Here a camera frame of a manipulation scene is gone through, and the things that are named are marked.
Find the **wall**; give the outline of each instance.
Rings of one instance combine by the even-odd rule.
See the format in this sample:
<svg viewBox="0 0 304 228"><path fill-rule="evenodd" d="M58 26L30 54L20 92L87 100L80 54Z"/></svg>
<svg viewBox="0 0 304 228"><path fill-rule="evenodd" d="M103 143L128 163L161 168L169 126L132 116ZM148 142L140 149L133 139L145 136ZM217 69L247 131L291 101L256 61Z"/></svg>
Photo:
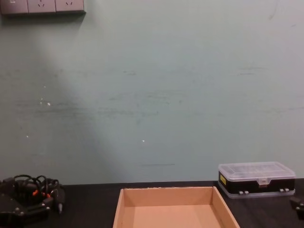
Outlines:
<svg viewBox="0 0 304 228"><path fill-rule="evenodd" d="M215 180L250 161L304 177L303 1L86 3L1 22L1 179Z"/></svg>

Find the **open cardboard tray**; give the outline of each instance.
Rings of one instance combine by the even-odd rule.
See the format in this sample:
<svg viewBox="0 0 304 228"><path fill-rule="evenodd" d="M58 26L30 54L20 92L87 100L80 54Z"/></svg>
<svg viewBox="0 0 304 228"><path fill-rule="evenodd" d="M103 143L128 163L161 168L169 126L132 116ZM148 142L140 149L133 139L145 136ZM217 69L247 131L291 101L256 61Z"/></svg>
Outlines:
<svg viewBox="0 0 304 228"><path fill-rule="evenodd" d="M122 189L113 228L239 228L216 187Z"/></svg>

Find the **plastic storage box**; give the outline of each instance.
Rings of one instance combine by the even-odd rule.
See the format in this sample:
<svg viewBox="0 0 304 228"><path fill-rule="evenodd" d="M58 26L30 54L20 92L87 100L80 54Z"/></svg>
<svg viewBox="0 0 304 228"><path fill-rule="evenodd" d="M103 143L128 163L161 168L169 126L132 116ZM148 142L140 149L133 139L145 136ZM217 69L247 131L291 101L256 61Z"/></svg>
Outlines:
<svg viewBox="0 0 304 228"><path fill-rule="evenodd" d="M295 193L295 173L278 162L221 164L218 174L219 186L230 198Z"/></svg>

